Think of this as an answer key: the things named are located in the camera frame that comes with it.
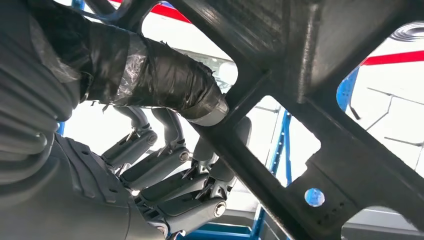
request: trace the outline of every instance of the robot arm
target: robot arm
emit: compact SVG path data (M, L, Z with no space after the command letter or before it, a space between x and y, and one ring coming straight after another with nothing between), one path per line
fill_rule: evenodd
M57 121L89 99L216 124L228 109L210 69L49 0L0 1L0 35L0 239L163 239L107 161L54 136Z

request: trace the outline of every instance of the dark bracket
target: dark bracket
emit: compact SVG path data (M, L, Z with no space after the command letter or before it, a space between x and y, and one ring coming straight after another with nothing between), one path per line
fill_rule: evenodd
M100 6L106 0L90 2ZM392 32L423 20L423 1L169 2L238 68L237 82L225 97L227 117L215 126L194 125L195 129L292 239L339 240L343 224L373 205L392 208L424 231L424 180L341 111L335 97L340 82ZM111 13L115 18L107 20L140 31L139 23L152 4L126 0ZM306 163L307 171L287 188L234 131L235 124L267 95L321 142L321 149ZM310 188L325 194L322 206L305 202Z

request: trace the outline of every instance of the blue pipe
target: blue pipe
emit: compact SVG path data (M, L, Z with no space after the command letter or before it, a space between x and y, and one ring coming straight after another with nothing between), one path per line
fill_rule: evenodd
M72 0L71 6L76 9L84 10L86 3L84 0Z
M282 121L282 131L284 133L284 148L285 148L285 178L287 186L292 183L292 162L290 161L290 122L292 115L286 110L284 111Z
M338 86L335 98L338 106L346 112L348 105L352 99L352 93L354 92L355 82L358 77L359 67L355 68Z
M281 121L280 127L280 135L278 137L277 146L275 148L274 154L272 155L271 162L268 166L269 171L272 175L277 174L277 169L280 164L280 156L285 148L285 166L286 166L286 178L287 184L292 182L292 165L290 162L290 135L289 135L289 127L290 121L292 119L292 115L285 110L284 115ZM250 233L251 240L257 240L261 236L261 233L264 229L264 217L265 210L261 207L259 209L259 213L255 217L255 221L253 223L252 231Z
M65 131L65 122L64 121L60 121L59 122L59 128L57 129L56 133L58 133L61 136L63 136L64 135L64 131Z

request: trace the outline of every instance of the metal bolt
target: metal bolt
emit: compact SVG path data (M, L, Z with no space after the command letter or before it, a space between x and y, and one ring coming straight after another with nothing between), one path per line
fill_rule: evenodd
M188 151L183 151L183 152L179 155L179 160L180 160L182 163L187 162L187 160L189 160L189 158L190 158L190 155L189 155L189 152L188 152Z
M156 140L158 139L158 136L156 134L151 135L148 139L147 139L147 143L150 145L153 145L156 143Z
M226 209L227 209L227 204L225 203L225 201L221 201L220 203L216 205L215 210L213 211L213 215L216 218L219 218L224 214Z

